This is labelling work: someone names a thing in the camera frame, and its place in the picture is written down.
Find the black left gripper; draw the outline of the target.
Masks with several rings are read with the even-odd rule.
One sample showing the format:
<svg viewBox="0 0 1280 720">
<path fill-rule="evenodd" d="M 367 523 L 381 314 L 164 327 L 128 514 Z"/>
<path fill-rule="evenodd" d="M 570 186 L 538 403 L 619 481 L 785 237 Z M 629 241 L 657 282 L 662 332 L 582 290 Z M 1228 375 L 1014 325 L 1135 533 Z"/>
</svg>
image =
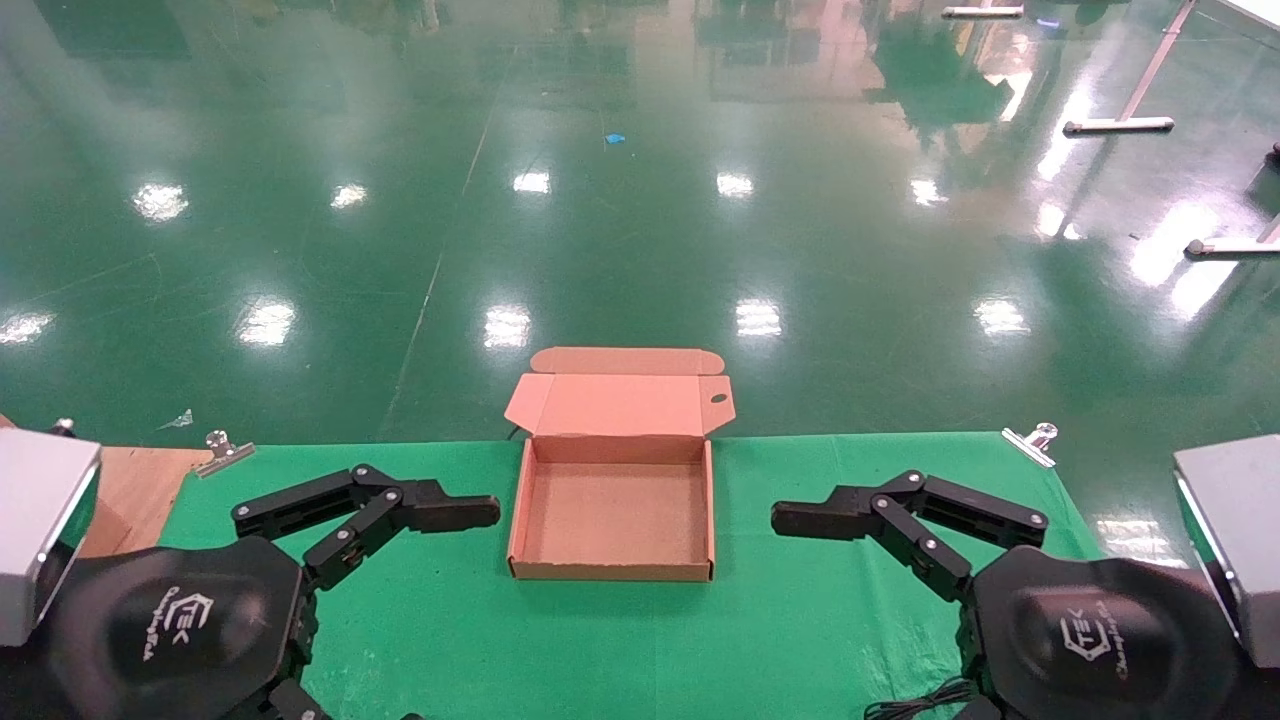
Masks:
<svg viewBox="0 0 1280 720">
<path fill-rule="evenodd" d="M 332 719 L 300 680 L 315 630 L 303 569 L 265 539 L 93 559 L 45 618 L 45 715 Z"/>
</svg>

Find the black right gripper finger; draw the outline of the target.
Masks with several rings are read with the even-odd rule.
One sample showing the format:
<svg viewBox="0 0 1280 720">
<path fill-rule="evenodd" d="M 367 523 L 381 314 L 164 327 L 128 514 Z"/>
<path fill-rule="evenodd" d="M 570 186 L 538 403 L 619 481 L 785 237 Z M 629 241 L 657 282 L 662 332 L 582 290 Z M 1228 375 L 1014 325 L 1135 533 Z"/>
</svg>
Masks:
<svg viewBox="0 0 1280 720">
<path fill-rule="evenodd" d="M 972 585 L 972 565 L 929 524 L 1010 550 L 1039 548 L 1050 520 L 1038 510 L 918 470 L 877 487 L 836 486 L 819 503 L 778 501 L 772 507 L 778 536 L 870 538 L 940 598 L 960 601 Z"/>
</svg>

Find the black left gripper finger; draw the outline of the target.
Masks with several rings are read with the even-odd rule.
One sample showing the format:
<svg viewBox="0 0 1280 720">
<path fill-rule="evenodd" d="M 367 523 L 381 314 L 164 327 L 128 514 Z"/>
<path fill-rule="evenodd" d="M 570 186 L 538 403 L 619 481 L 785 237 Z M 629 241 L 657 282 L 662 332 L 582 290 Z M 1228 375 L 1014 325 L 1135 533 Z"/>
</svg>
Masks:
<svg viewBox="0 0 1280 720">
<path fill-rule="evenodd" d="M 311 591 L 330 591 L 403 530 L 438 534 L 494 527 L 492 495 L 451 496 L 435 479 L 401 480 L 361 464 L 270 495 L 232 511 L 239 538 L 280 539 L 337 520 L 337 529 L 303 553 Z"/>
</svg>

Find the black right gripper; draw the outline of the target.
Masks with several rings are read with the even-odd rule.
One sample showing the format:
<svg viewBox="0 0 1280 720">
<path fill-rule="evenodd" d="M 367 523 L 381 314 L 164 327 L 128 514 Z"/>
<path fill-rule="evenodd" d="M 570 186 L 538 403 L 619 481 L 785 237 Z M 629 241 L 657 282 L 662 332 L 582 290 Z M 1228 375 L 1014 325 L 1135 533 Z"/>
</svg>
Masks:
<svg viewBox="0 0 1280 720">
<path fill-rule="evenodd" d="M 1215 719 L 1240 656 L 1188 569 L 1019 547 L 979 571 L 965 600 L 965 671 L 984 697 L 954 720 Z"/>
</svg>

